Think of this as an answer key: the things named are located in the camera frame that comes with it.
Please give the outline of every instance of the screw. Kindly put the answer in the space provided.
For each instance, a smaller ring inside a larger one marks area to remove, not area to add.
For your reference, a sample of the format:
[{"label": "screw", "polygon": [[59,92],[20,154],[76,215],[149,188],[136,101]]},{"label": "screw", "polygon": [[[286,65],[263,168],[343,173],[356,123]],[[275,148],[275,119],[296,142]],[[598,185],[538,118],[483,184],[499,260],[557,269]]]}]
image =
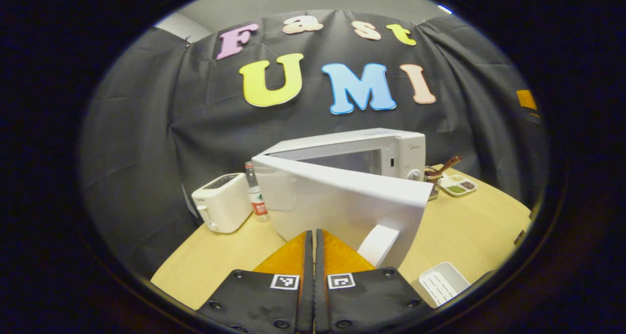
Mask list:
[{"label": "screw", "polygon": [[347,328],[347,327],[350,327],[352,325],[352,321],[340,320],[337,323],[335,323],[335,325],[336,325],[337,328],[340,328],[340,329]]},{"label": "screw", "polygon": [[219,310],[220,308],[222,308],[220,303],[217,301],[210,301],[208,305],[210,305],[211,308],[215,308],[216,310]]},{"label": "screw", "polygon": [[284,320],[275,320],[274,326],[280,329],[287,329],[289,328],[289,322]]},{"label": "screw", "polygon": [[248,332],[248,331],[247,331],[244,327],[241,327],[241,326],[239,326],[239,325],[231,325],[230,327],[231,327],[231,328],[233,328],[233,329],[237,329],[237,330],[239,330],[240,332],[244,332],[244,333],[247,333],[247,332]]}]

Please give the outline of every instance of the white microwave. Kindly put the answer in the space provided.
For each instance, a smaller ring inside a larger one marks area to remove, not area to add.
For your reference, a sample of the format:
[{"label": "white microwave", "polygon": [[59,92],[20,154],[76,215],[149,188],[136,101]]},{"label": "white microwave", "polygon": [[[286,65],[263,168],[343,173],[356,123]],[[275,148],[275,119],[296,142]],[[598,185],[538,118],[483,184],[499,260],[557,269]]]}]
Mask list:
[{"label": "white microwave", "polygon": [[374,245],[389,250],[381,267],[404,260],[432,188],[422,182],[425,136],[416,132],[368,129],[298,138],[252,162],[282,238],[320,228],[356,250],[381,225],[398,233],[391,243]]},{"label": "white microwave", "polygon": [[286,140],[260,155],[423,181],[425,146],[418,132],[366,129]]}]

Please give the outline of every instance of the bottle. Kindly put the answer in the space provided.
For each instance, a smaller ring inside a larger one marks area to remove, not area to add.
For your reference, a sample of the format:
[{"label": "bottle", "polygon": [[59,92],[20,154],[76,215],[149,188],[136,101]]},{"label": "bottle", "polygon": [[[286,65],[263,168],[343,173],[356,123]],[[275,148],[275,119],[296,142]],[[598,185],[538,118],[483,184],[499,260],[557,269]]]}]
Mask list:
[{"label": "bottle", "polygon": [[250,203],[252,203],[252,209],[257,216],[257,220],[260,222],[269,221],[268,209],[266,209],[266,203],[263,202],[261,188],[259,183],[257,183],[257,176],[254,173],[252,162],[246,162],[246,180],[248,180],[249,186],[248,197],[250,198]]}]

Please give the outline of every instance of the microwave door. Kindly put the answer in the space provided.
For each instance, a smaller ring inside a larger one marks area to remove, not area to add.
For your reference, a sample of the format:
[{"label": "microwave door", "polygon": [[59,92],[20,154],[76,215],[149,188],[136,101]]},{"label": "microwave door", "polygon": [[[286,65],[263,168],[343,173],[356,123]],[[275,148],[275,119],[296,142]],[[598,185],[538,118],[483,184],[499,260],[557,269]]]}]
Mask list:
[{"label": "microwave door", "polygon": [[326,229],[358,250],[376,225],[398,237],[381,267],[399,267],[432,184],[259,155],[252,158],[273,229],[285,240]]}]

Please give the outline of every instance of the table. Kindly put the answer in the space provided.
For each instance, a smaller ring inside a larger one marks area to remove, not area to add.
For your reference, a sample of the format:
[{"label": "table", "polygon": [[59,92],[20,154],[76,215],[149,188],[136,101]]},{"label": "table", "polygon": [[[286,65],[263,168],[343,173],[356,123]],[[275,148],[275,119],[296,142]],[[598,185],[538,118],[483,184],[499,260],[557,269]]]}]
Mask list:
[{"label": "table", "polygon": [[[425,208],[420,229],[398,270],[429,305],[421,273],[450,262],[470,283],[497,269],[514,251],[514,240],[530,225],[530,210],[504,192],[454,169],[478,184],[467,196],[441,190]],[[233,269],[253,270],[286,243],[270,223],[252,215],[232,234],[201,225],[156,271],[151,282],[197,310]]]}]

